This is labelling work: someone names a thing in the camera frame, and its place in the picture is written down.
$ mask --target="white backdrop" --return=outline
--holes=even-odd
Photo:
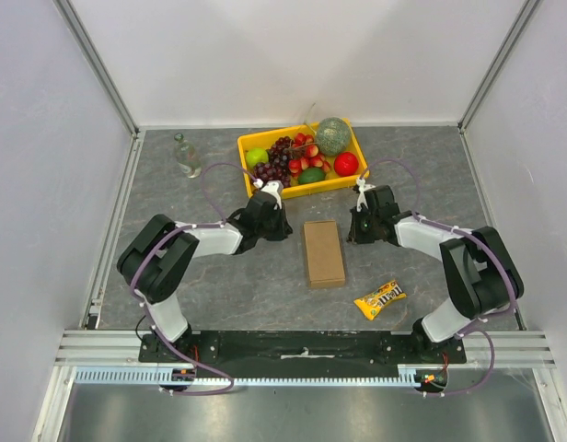
[[[0,441],[30,439],[129,147],[54,3],[0,2]]]
[[[567,0],[542,2],[469,145],[525,281],[524,317],[546,332],[567,387]]]
[[[522,0],[74,0],[141,125],[456,122]]]

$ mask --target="red apple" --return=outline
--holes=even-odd
[[[297,134],[294,137],[294,143],[297,143],[299,145],[303,145],[306,142],[306,136],[304,134]]]
[[[311,168],[321,168],[323,164],[324,164],[324,161],[322,161],[319,156],[312,157],[310,159],[310,167]]]
[[[306,170],[310,167],[310,163],[308,162],[308,158],[301,157],[300,158],[300,167],[302,170]]]
[[[335,172],[341,177],[348,177],[353,175],[359,168],[359,161],[357,157],[351,152],[343,152],[335,159]]]
[[[306,146],[306,152],[304,153],[304,156],[306,158],[312,158],[312,157],[315,157],[316,155],[318,155],[317,145],[307,145]]]
[[[300,164],[299,159],[290,159],[290,162],[287,164],[287,167],[290,169],[290,172],[297,173],[302,170],[302,165]]]
[[[324,173],[329,173],[332,170],[329,161],[323,161],[320,167]]]

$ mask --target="glass bottle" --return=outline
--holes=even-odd
[[[202,172],[202,162],[198,157],[195,147],[187,141],[183,134],[176,134],[175,137],[175,159],[179,163],[181,171],[188,178],[195,178]]]

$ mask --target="yellow wrapper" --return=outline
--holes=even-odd
[[[354,303],[364,313],[366,318],[374,320],[387,305],[405,297],[406,293],[402,291],[396,280],[393,279],[389,283],[380,286],[375,292],[355,299]]]

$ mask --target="fruit basket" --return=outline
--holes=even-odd
[[[319,182],[312,182],[309,184],[297,184],[283,189],[282,198],[295,198],[296,196],[310,195],[312,193],[333,191],[336,189],[343,189],[348,187],[353,187],[355,185],[355,180],[361,175],[361,173],[367,168],[367,163],[365,163],[364,154],[357,143],[355,134],[353,133],[353,128],[349,123],[349,120],[343,120],[349,125],[351,129],[351,141],[345,152],[351,152],[357,157],[359,166],[353,175],[347,177],[340,177],[335,173],[334,170],[326,174],[325,180]],[[313,122],[310,126],[316,131],[318,129],[318,123]],[[240,154],[240,162],[242,167],[253,173],[252,169],[249,169],[246,154],[252,149],[264,149],[268,150],[275,142],[281,137],[289,136],[294,139],[294,137],[299,133],[308,134],[310,131],[304,124],[292,127],[284,127],[283,129],[276,129],[274,131],[259,132],[257,134],[243,135],[238,138],[238,153]],[[326,157],[327,161],[332,165],[334,163],[334,157]],[[245,187],[247,188],[247,195],[250,197],[256,191],[248,175],[245,176]]]

